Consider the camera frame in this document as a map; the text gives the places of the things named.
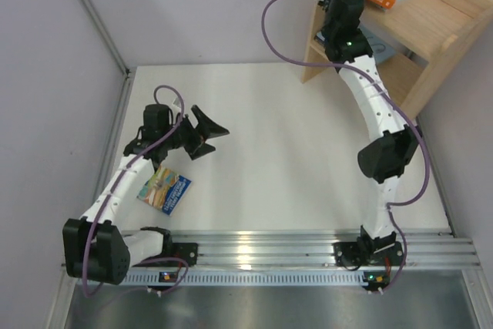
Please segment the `light blue swan book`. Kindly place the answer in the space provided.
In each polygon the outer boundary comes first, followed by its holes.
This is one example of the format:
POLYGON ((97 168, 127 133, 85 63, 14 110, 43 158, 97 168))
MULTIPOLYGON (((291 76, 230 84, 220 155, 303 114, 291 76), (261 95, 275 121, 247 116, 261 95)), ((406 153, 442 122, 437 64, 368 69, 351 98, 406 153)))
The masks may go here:
POLYGON ((341 29, 334 34, 323 27, 314 40, 322 45, 324 55, 334 64, 355 62, 356 58, 369 55, 378 65, 396 53, 392 46, 359 25, 341 29))

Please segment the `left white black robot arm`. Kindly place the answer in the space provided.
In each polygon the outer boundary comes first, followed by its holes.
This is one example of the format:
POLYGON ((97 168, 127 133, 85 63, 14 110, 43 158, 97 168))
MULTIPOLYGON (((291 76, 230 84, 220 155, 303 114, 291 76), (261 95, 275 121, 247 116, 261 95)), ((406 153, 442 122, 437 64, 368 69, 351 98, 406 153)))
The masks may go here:
POLYGON ((198 106, 192 106, 191 111, 196 125, 182 113, 173 114, 167 105, 146 106, 143 124, 125 146, 106 188, 80 218, 68 219, 62 228, 65 269, 70 277, 118 285, 130 267, 170 257, 173 240, 168 230, 141 227, 125 237, 119 225, 169 151, 182 148, 190 159, 199 159, 215 151, 208 139, 229 134, 198 106))

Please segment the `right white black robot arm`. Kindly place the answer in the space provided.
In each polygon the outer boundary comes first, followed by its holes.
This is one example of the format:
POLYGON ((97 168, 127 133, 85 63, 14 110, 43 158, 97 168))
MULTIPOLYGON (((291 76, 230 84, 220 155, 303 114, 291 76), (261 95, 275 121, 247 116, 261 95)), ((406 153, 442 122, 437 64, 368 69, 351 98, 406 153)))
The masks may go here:
POLYGON ((357 154, 361 172, 373 180, 367 216, 353 243, 339 247, 339 263, 361 267, 382 264, 397 249, 388 213, 397 185, 418 140, 390 103, 374 53, 360 28, 365 0, 323 0, 324 52, 349 87, 367 125, 370 142, 357 154))

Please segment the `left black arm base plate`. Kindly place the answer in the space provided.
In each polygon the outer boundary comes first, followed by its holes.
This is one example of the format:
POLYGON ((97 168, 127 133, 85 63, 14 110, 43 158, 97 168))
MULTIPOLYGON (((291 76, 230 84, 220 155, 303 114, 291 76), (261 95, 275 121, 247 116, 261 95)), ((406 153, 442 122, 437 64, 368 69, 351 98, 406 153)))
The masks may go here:
POLYGON ((149 257, 143 262, 137 264, 137 267, 184 267, 183 262, 177 260, 163 261, 163 258, 173 257, 185 260, 190 267, 196 265, 198 258, 197 243, 177 243, 172 242, 168 247, 165 247, 162 253, 149 257))

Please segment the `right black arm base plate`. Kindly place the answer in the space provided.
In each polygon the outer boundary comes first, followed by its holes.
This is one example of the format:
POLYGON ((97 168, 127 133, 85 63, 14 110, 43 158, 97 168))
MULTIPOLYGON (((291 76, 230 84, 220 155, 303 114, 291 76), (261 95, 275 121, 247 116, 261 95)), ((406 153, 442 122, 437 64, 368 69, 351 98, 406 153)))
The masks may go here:
POLYGON ((384 251, 371 255, 363 252, 356 242, 338 242, 333 245, 333 248, 336 266, 347 269, 385 267, 388 264, 397 267, 404 258, 404 251, 399 242, 384 251))

